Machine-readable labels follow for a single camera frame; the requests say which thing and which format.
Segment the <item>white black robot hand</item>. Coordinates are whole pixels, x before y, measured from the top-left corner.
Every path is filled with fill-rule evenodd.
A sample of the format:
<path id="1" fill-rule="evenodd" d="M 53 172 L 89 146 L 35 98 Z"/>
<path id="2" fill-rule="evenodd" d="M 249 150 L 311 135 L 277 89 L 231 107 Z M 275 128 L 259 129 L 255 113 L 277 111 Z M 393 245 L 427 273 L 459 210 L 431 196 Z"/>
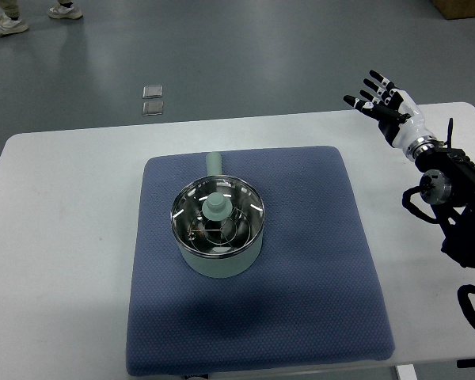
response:
<path id="1" fill-rule="evenodd" d="M 344 96 L 344 102 L 378 122 L 378 129 L 393 148 L 408 157 L 424 144 L 434 144 L 436 137 L 425 124 L 424 114 L 410 95 L 375 70 L 363 83 L 358 97 Z"/>

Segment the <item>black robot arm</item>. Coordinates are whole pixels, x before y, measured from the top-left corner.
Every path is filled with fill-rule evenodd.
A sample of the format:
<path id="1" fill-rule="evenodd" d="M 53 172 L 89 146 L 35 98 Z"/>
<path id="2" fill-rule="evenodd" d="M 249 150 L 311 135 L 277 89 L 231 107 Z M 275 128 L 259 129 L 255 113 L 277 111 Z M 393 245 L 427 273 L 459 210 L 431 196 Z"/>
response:
<path id="1" fill-rule="evenodd" d="M 454 121 L 449 120 L 445 142 L 423 144 L 414 154 L 423 174 L 420 183 L 403 193 L 402 206 L 412 215 L 440 226 L 441 251 L 463 268 L 475 268 L 475 164 L 464 150 L 451 145 Z M 458 289 L 458 303 L 475 330 L 475 309 L 470 296 L 475 285 Z"/>

